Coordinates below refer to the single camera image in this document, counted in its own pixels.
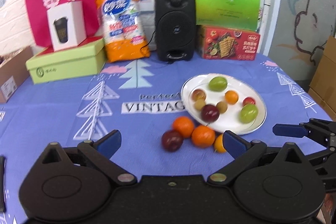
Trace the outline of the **yellow orange fruit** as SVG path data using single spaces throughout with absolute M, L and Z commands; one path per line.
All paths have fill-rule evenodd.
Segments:
M 224 148 L 224 144 L 223 144 L 223 135 L 224 134 L 220 134 L 217 136 L 217 138 L 214 141 L 214 151 L 216 153 L 225 153 L 226 149 Z

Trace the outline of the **orange mandarin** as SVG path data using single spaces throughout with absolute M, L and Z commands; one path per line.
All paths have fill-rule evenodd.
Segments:
M 191 137 L 195 125 L 190 118 L 181 116 L 173 121 L 172 128 L 173 130 L 179 132 L 186 139 Z
M 207 126 L 200 125 L 193 130 L 191 141 L 193 145 L 200 148 L 207 148 L 215 141 L 215 132 Z

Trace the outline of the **small brown longan fruit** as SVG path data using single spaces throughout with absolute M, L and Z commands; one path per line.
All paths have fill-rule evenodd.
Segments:
M 216 105 L 218 111 L 220 114 L 223 114 L 227 111 L 228 109 L 228 104 L 226 103 L 226 101 L 219 101 Z

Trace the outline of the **small red fruit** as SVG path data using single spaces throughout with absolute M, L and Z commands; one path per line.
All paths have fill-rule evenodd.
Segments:
M 243 106 L 245 105 L 255 105 L 256 104 L 256 101 L 254 98 L 252 97 L 246 97 L 244 100 L 243 100 Z

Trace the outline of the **dark purple plum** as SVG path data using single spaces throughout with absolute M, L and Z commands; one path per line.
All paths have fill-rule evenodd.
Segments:
M 205 105 L 201 109 L 201 119 L 207 123 L 213 123 L 220 116 L 219 109 L 215 105 Z

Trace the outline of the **small orange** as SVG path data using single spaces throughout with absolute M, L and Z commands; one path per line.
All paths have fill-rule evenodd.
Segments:
M 225 93 L 224 98 L 230 105 L 234 105 L 239 100 L 239 95 L 234 90 L 229 90 Z

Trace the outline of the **brown cardboard box right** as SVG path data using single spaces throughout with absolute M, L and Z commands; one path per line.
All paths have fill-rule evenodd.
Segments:
M 335 121 L 336 95 L 335 37 L 327 40 L 323 55 L 309 85 L 308 94 Z

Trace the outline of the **brown cardboard box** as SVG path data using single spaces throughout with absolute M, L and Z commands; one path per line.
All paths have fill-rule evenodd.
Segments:
M 1 56 L 1 103 L 6 103 L 29 77 L 26 61 L 33 57 L 30 46 Z
M 309 85 L 308 94 L 335 121 L 336 95 L 335 37 L 327 40 L 323 55 Z

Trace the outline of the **white round plate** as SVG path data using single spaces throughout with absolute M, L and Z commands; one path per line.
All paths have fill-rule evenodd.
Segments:
M 266 105 L 258 92 L 228 75 L 210 73 L 188 79 L 181 99 L 197 122 L 218 133 L 248 134 L 266 120 Z

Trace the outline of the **blue patterned tablecloth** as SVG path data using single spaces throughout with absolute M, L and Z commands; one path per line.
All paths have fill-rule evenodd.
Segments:
M 18 199 L 19 187 L 48 143 L 78 144 L 76 135 L 89 136 L 93 110 L 103 115 L 96 128 L 120 131 L 122 144 L 112 160 L 137 177 L 143 175 L 208 176 L 231 162 L 227 153 L 197 148 L 189 140 L 173 153 L 161 146 L 162 134 L 185 116 L 182 85 L 196 75 L 220 73 L 235 77 L 257 91 L 267 115 L 261 128 L 246 136 L 280 147 L 277 123 L 298 124 L 310 118 L 328 119 L 325 111 L 276 63 L 264 55 L 253 61 L 206 60 L 169 64 L 156 55 L 148 59 L 107 64 L 96 76 L 34 84 L 26 80 L 1 105 L 1 155 L 6 158 L 6 212 L 1 223 L 23 223 L 26 215 Z

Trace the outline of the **large green fruit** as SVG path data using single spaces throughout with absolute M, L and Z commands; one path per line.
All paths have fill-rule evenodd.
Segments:
M 227 88 L 227 79 L 222 76 L 216 76 L 209 82 L 209 89 L 214 92 L 222 92 Z

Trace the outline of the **brown peach fruit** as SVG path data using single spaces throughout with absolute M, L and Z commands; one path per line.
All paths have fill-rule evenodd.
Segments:
M 195 89 L 191 94 L 191 99 L 196 102 L 197 100 L 206 100 L 207 94 L 202 89 Z

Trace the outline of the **light green shoe box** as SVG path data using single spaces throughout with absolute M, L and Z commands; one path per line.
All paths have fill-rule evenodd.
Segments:
M 85 39 L 80 45 L 54 51 L 48 47 L 26 61 L 26 68 L 35 84 L 92 76 L 106 63 L 101 36 Z

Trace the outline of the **red cracker box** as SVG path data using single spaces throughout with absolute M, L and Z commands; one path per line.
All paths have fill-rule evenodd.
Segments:
M 257 32 L 214 26 L 198 26 L 197 51 L 208 60 L 245 60 L 256 57 Z

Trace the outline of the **orange paper cup pack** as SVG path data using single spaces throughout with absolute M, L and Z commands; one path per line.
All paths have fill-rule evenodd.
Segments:
M 96 0 L 101 14 L 107 60 L 136 60 L 150 56 L 140 17 L 139 0 Z

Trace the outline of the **brown cardboard box left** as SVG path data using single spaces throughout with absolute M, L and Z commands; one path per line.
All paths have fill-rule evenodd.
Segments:
M 1 56 L 1 103 L 6 103 L 29 77 L 26 61 L 33 57 L 30 46 Z

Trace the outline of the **white cup box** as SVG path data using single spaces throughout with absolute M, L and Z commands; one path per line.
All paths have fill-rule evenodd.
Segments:
M 50 8 L 47 19 L 54 51 L 77 47 L 87 38 L 81 1 Z

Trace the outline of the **black speaker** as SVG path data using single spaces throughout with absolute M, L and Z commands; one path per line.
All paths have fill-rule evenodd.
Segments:
M 155 43 L 161 61 L 192 59 L 196 32 L 195 0 L 155 0 Z

